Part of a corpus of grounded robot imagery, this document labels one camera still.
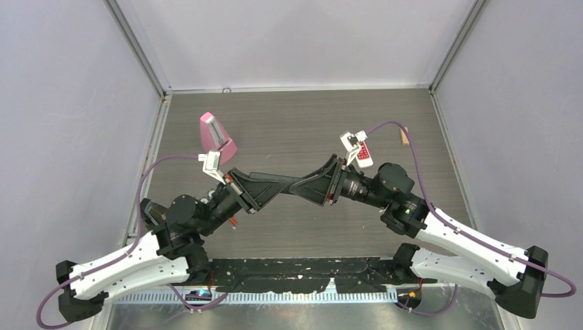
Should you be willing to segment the black remote control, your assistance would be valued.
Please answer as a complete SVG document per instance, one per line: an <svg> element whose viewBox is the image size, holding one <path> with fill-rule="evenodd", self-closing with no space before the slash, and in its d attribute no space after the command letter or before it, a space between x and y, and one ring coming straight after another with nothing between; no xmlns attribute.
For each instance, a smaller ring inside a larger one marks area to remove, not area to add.
<svg viewBox="0 0 583 330"><path fill-rule="evenodd" d="M301 180L300 177L292 177L292 176L287 176L287 175L275 175L275 174L260 173L260 172L251 172L251 173L249 173L249 176L252 179L281 181L284 183L284 189L281 190L281 193L287 194L287 195L290 194L289 187Z"/></svg>

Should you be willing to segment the white remote control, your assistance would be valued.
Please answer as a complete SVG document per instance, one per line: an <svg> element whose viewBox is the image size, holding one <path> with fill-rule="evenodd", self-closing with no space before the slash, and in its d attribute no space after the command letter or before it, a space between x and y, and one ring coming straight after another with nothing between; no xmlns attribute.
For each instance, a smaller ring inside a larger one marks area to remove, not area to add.
<svg viewBox="0 0 583 330"><path fill-rule="evenodd" d="M365 141L359 142L360 149L356 156L357 166L361 169L370 168L374 165L369 149Z"/></svg>

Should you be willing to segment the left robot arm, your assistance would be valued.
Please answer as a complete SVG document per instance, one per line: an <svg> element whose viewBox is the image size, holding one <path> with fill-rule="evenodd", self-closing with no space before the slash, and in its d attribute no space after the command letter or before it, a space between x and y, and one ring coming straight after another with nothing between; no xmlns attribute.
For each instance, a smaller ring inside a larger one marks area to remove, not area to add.
<svg viewBox="0 0 583 330"><path fill-rule="evenodd" d="M288 193L294 177L245 174L236 168L200 199L176 197L169 207L144 198L139 213L141 237L94 261L62 261L56 277L63 287L58 309L66 322L79 322L102 311L116 298L160 285L204 284L212 272L204 237L240 210L253 213Z"/></svg>

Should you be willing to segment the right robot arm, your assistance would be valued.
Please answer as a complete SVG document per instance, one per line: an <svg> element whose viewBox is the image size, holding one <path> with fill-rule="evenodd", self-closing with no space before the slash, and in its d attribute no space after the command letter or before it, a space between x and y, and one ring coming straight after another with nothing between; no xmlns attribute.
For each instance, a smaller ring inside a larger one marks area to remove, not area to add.
<svg viewBox="0 0 583 330"><path fill-rule="evenodd" d="M394 233L451 252L443 256L401 244L392 264L399 281L429 278L455 283L493 298L510 313L535 318L546 278L540 268L547 264L548 253L537 246L525 250L486 237L413 194L414 185L398 164L384 163L374 177L366 177L332 155L312 174L295 178L287 192L315 204L346 197L381 208L381 221Z"/></svg>

